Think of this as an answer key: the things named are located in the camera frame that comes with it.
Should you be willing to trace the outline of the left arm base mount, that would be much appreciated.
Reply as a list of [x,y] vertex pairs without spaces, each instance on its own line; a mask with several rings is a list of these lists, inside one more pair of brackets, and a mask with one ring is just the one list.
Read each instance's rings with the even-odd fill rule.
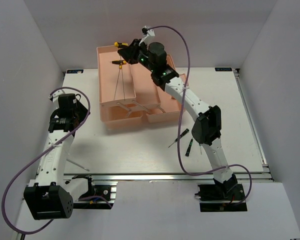
[[95,183],[91,175],[84,178],[87,180],[88,190],[74,202],[73,208],[78,210],[110,210],[115,201],[111,197],[113,185]]

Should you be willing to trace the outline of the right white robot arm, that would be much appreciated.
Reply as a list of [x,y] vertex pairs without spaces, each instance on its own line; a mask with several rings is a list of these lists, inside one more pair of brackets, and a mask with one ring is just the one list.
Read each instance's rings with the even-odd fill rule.
[[192,137],[205,150],[213,169],[213,181],[216,195],[226,200],[234,193],[238,184],[228,162],[221,143],[221,109],[203,102],[195,93],[186,88],[175,69],[167,62],[167,53],[163,44],[152,42],[146,45],[141,39],[131,44],[115,42],[118,54],[130,65],[141,64],[151,73],[154,84],[176,99],[184,111],[194,121]]

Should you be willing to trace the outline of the yellow black T-handle hex key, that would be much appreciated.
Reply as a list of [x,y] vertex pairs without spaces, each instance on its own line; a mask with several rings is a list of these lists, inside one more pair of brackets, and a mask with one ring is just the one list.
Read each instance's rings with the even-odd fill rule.
[[118,85],[119,85],[119,78],[120,77],[121,77],[121,80],[122,80],[123,98],[125,98],[125,86],[124,86],[123,66],[126,65],[127,62],[125,60],[123,60],[123,59],[120,59],[120,60],[112,60],[112,61],[110,61],[110,63],[113,64],[113,65],[118,65],[118,67],[119,67],[113,99],[114,100],[116,99]]

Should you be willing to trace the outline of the pink plastic toolbox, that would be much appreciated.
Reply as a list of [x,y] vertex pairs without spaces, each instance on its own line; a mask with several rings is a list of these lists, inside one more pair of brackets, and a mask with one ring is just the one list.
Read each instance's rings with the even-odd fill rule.
[[114,100],[120,60],[115,46],[97,47],[100,119],[108,129],[121,129],[144,124],[174,122],[181,105],[153,83],[151,73],[141,64],[125,64]]

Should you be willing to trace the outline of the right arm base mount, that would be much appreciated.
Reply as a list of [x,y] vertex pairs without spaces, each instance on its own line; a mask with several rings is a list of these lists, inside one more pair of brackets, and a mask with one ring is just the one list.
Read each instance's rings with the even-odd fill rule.
[[242,184],[238,184],[228,195],[214,184],[198,185],[194,197],[199,201],[202,213],[247,212],[245,192]]

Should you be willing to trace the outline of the green handle screwdriver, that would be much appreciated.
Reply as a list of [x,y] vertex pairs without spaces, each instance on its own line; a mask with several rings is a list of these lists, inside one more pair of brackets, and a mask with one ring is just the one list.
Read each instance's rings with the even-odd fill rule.
[[87,172],[90,172],[90,170],[89,170],[88,168],[84,167],[83,165],[80,165],[80,164],[78,164],[77,162],[75,162],[75,161],[73,161],[73,160],[71,160],[71,159],[69,159],[69,158],[67,158],[66,160],[67,160],[69,163],[71,163],[71,164],[73,164],[73,165],[75,165],[75,166],[77,166],[77,167],[79,167],[79,168],[81,168],[81,169],[83,169],[83,170],[85,170],[85,171],[87,171]]

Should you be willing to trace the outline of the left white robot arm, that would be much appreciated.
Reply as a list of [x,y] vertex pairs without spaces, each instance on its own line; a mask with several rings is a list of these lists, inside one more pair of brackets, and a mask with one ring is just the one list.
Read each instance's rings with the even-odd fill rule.
[[70,148],[75,138],[74,129],[85,119],[88,109],[74,93],[58,90],[52,96],[56,109],[50,116],[47,151],[40,159],[38,174],[32,186],[27,186],[23,197],[35,220],[68,219],[74,202],[80,197],[89,200],[96,187],[89,176],[64,179]]

